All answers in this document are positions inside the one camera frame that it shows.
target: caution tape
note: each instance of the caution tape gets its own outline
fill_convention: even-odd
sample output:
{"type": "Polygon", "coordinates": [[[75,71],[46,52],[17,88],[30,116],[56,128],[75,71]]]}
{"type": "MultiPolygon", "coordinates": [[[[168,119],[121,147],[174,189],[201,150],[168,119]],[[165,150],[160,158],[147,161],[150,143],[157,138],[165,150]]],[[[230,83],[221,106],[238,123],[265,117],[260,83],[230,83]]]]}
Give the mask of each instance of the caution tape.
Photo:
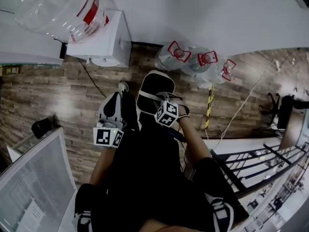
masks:
{"type": "Polygon", "coordinates": [[[205,129],[208,128],[209,125],[209,118],[211,115],[211,103],[212,103],[212,99],[213,99],[213,85],[211,85],[209,87],[209,94],[208,94],[208,107],[207,107],[207,113],[206,113],[206,123],[205,123],[205,129]]]}

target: person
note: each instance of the person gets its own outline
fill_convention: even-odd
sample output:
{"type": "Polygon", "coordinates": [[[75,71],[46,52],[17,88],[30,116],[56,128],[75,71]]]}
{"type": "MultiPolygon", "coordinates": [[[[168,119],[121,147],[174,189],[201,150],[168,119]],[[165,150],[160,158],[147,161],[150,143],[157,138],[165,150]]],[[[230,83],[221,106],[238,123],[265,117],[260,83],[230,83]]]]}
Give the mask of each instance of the person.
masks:
{"type": "MultiPolygon", "coordinates": [[[[247,212],[190,118],[178,123],[195,168],[193,181],[181,171],[178,142],[146,113],[140,115],[140,130],[134,96],[126,83],[119,87],[126,132],[116,150],[102,150],[90,183],[83,184],[76,195],[77,231],[218,231],[207,195],[222,201],[219,208],[223,200],[233,208],[227,224],[219,224],[225,228],[222,231],[231,228],[230,218],[234,225],[246,218],[247,212]]],[[[179,106],[179,116],[185,114],[179,106]]]]}

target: handrail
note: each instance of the handrail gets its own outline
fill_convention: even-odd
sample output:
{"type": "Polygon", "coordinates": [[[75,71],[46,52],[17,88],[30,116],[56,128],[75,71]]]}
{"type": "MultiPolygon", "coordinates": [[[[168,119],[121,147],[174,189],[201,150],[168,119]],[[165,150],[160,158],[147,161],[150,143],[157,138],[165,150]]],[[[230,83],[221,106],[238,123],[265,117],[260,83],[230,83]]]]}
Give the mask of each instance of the handrail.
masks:
{"type": "MultiPolygon", "coordinates": [[[[274,146],[270,146],[270,148],[275,148],[275,147],[279,147],[280,145],[274,145],[274,146]]],[[[219,156],[223,156],[223,157],[227,157],[227,156],[234,156],[234,155],[239,155],[239,154],[246,154],[246,153],[250,153],[250,152],[255,152],[255,151],[261,151],[264,150],[266,148],[261,148],[261,149],[253,149],[253,150],[248,150],[248,151],[242,151],[242,152],[238,152],[238,153],[227,153],[227,154],[220,154],[219,156]]]]}
{"type": "MultiPolygon", "coordinates": [[[[282,154],[282,156],[283,156],[283,155],[286,155],[286,154],[288,154],[288,153],[291,153],[292,151],[294,151],[294,150],[296,150],[296,149],[297,149],[297,148],[294,148],[294,149],[292,149],[292,150],[290,150],[290,151],[288,151],[288,152],[285,152],[285,153],[282,154]]],[[[255,166],[264,164],[264,163],[266,163],[266,162],[269,162],[269,161],[271,161],[271,160],[274,160],[275,158],[277,158],[277,157],[273,157],[273,158],[270,158],[270,159],[267,159],[267,160],[264,160],[264,161],[255,163],[255,164],[251,164],[251,165],[248,165],[248,166],[245,166],[245,167],[242,167],[242,168],[235,168],[235,169],[231,169],[231,170],[232,170],[232,172],[245,170],[245,169],[248,169],[248,168],[252,168],[252,167],[255,167],[255,166]]]]}
{"type": "MultiPolygon", "coordinates": [[[[302,151],[299,151],[299,152],[293,154],[292,156],[290,156],[290,157],[287,158],[287,159],[290,159],[290,158],[296,156],[297,154],[299,154],[299,153],[301,153],[301,152],[302,152],[302,151]]],[[[273,169],[274,167],[280,165],[280,164],[283,163],[283,162],[284,162],[284,161],[282,160],[282,161],[280,161],[279,163],[277,163],[277,164],[275,164],[275,165],[273,165],[273,166],[270,166],[269,168],[263,169],[263,170],[261,170],[261,171],[259,171],[259,172],[254,173],[254,174],[250,174],[250,175],[244,176],[243,178],[245,178],[245,179],[250,179],[250,178],[255,177],[255,176],[259,175],[259,174],[262,174],[262,173],[264,173],[264,172],[267,172],[267,171],[270,170],[270,169],[273,169]]]]}
{"type": "MultiPolygon", "coordinates": [[[[246,158],[246,160],[251,160],[251,159],[259,158],[259,157],[267,156],[267,155],[270,155],[270,154],[273,154],[273,153],[272,152],[267,152],[267,153],[264,153],[262,155],[256,155],[256,156],[253,156],[253,157],[250,157],[250,158],[246,158]]],[[[243,159],[227,160],[225,163],[226,164],[230,164],[230,163],[235,163],[235,162],[239,162],[239,161],[243,161],[243,159]]]]}
{"type": "Polygon", "coordinates": [[[227,175],[227,177],[229,177],[230,180],[233,182],[233,184],[238,188],[238,190],[245,190],[246,187],[244,186],[244,184],[237,178],[236,175],[233,174],[233,172],[229,169],[229,167],[224,163],[222,159],[218,157],[218,155],[213,150],[211,150],[211,155],[212,155],[212,158],[222,168],[222,170],[227,175]]]}
{"type": "Polygon", "coordinates": [[[291,168],[293,168],[295,165],[297,165],[308,153],[309,153],[309,150],[306,151],[306,153],[304,153],[300,158],[298,158],[297,160],[292,162],[290,165],[288,165],[286,168],[282,169],[280,172],[274,174],[270,178],[268,178],[266,180],[262,180],[261,182],[259,182],[257,184],[254,184],[254,185],[246,188],[245,190],[237,191],[235,193],[236,197],[238,199],[241,199],[241,198],[243,198],[243,197],[245,197],[245,196],[247,196],[247,195],[249,195],[249,194],[251,194],[251,193],[253,193],[253,192],[257,191],[257,190],[259,190],[260,188],[263,188],[264,186],[270,184],[271,182],[274,182],[276,179],[278,179],[283,174],[285,174],[287,171],[289,171],[291,168]]]}

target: cable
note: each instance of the cable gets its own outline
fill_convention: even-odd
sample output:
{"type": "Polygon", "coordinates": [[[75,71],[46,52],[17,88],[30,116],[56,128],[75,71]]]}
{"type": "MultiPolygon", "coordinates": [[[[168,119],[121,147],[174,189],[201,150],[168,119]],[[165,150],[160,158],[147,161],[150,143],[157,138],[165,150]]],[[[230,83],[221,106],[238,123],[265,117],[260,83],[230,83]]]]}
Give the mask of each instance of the cable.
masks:
{"type": "Polygon", "coordinates": [[[207,140],[209,140],[209,137],[207,135],[207,129],[205,129],[205,134],[206,134],[207,140]]]}
{"type": "MultiPolygon", "coordinates": [[[[273,60],[267,67],[271,66],[273,64],[275,60],[273,60]]],[[[226,131],[228,130],[228,128],[230,127],[233,119],[236,117],[236,115],[238,114],[238,112],[243,108],[243,106],[246,104],[247,100],[249,99],[249,97],[251,96],[252,92],[254,91],[255,87],[260,83],[260,81],[262,80],[262,77],[264,76],[264,74],[266,73],[266,70],[263,72],[263,74],[261,75],[260,79],[257,81],[257,83],[253,86],[253,88],[251,89],[249,95],[247,96],[247,98],[244,100],[244,102],[242,103],[242,105],[240,106],[240,108],[236,111],[236,113],[234,114],[234,116],[232,117],[232,119],[230,120],[230,122],[228,123],[226,129],[224,130],[224,132],[221,134],[221,138],[220,141],[217,143],[217,145],[215,146],[215,148],[213,149],[213,151],[216,150],[216,148],[218,147],[218,145],[221,143],[222,139],[224,138],[226,131]]]]}
{"type": "Polygon", "coordinates": [[[282,62],[282,64],[277,67],[279,70],[281,69],[281,67],[284,65],[284,63],[289,59],[289,57],[292,55],[293,51],[292,52],[289,52],[289,50],[287,50],[287,52],[289,53],[289,55],[286,57],[286,59],[282,62]]]}
{"type": "Polygon", "coordinates": [[[78,61],[81,63],[81,65],[83,66],[84,70],[86,71],[87,75],[89,76],[89,78],[90,78],[90,80],[92,81],[92,83],[94,84],[94,86],[96,86],[96,88],[98,89],[98,91],[100,91],[100,93],[102,94],[102,96],[103,96],[104,98],[106,98],[106,95],[104,95],[104,94],[102,93],[102,91],[101,91],[101,90],[99,89],[99,87],[96,85],[95,81],[94,81],[94,80],[92,79],[92,77],[90,76],[90,74],[89,74],[88,70],[86,69],[85,65],[81,62],[81,60],[80,60],[79,58],[77,58],[77,59],[78,59],[78,61]]]}
{"type": "Polygon", "coordinates": [[[182,167],[182,165],[180,164],[180,169],[182,170],[182,172],[184,173],[184,171],[183,171],[183,167],[182,167]]]}
{"type": "Polygon", "coordinates": [[[63,44],[67,44],[67,43],[64,43],[64,42],[62,42],[62,41],[60,41],[59,39],[54,39],[55,41],[59,41],[59,42],[61,42],[61,43],[63,43],[63,44]]]}
{"type": "Polygon", "coordinates": [[[295,77],[295,88],[294,88],[294,90],[293,90],[293,91],[296,90],[296,92],[297,92],[297,84],[298,84],[299,67],[300,67],[300,65],[298,65],[298,71],[296,72],[296,77],[295,77]]]}
{"type": "Polygon", "coordinates": [[[184,161],[184,170],[183,170],[183,173],[185,172],[185,169],[187,168],[187,162],[185,161],[185,152],[186,152],[186,150],[185,150],[185,148],[184,148],[184,146],[183,146],[183,143],[182,142],[180,142],[181,144],[182,144],[182,147],[183,147],[183,161],[184,161]]]}

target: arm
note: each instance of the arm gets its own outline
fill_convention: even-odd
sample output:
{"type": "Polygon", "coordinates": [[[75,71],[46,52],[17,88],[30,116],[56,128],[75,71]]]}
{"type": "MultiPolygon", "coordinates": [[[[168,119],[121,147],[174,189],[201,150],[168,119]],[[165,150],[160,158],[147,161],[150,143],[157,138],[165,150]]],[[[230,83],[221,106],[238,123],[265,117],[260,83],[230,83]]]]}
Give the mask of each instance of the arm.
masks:
{"type": "Polygon", "coordinates": [[[103,179],[106,177],[108,170],[114,159],[116,149],[114,148],[104,148],[101,155],[97,161],[97,164],[91,174],[90,184],[94,186],[99,186],[102,184],[103,179]]]}
{"type": "MultiPolygon", "coordinates": [[[[186,111],[183,106],[179,106],[179,116],[185,115],[186,111]]],[[[206,144],[195,130],[190,118],[184,117],[179,119],[179,125],[183,129],[183,134],[187,140],[188,153],[192,163],[195,165],[199,160],[205,157],[211,157],[210,151],[206,144]]]]}

